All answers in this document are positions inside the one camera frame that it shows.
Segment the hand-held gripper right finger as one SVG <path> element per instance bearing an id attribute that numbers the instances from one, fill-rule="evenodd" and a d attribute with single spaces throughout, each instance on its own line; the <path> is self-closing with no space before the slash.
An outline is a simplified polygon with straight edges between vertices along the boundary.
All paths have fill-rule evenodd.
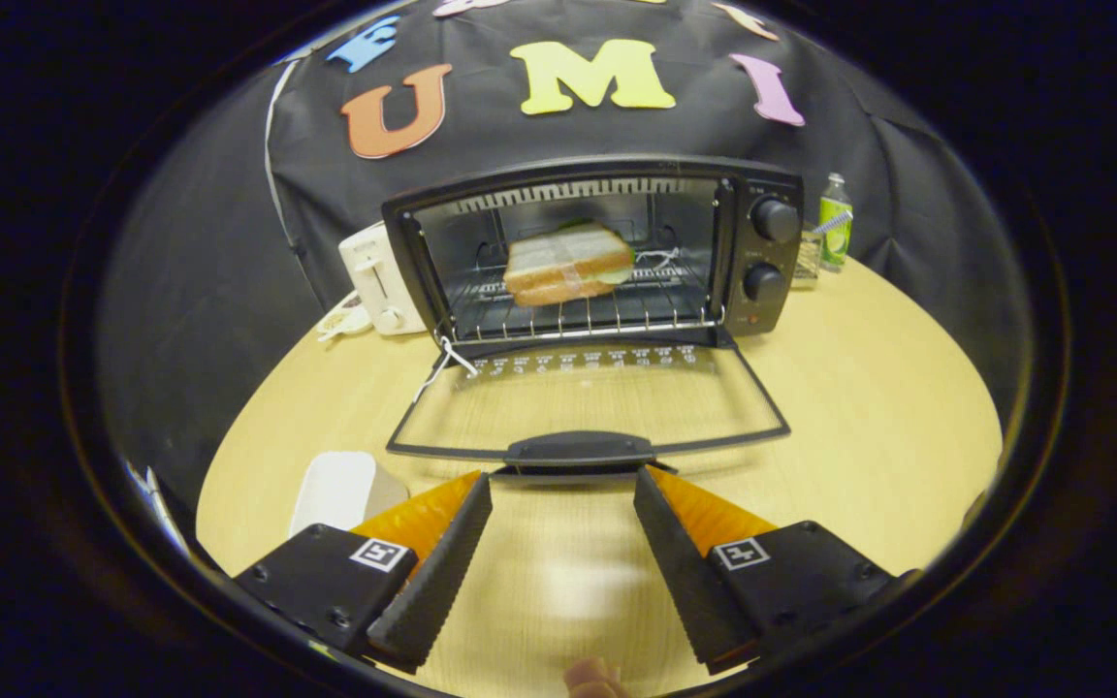
<path id="1" fill-rule="evenodd" d="M 830 635 L 899 586 L 823 525 L 763 520 L 659 465 L 639 468 L 633 505 L 688 644 L 710 673 Z"/>

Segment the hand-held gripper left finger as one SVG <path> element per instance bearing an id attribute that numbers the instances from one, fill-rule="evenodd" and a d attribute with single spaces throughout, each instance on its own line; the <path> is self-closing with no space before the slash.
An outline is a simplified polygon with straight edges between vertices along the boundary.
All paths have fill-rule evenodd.
<path id="1" fill-rule="evenodd" d="M 353 529 L 311 524 L 235 582 L 319 646 L 416 673 L 491 511 L 491 478 L 470 471 Z"/>

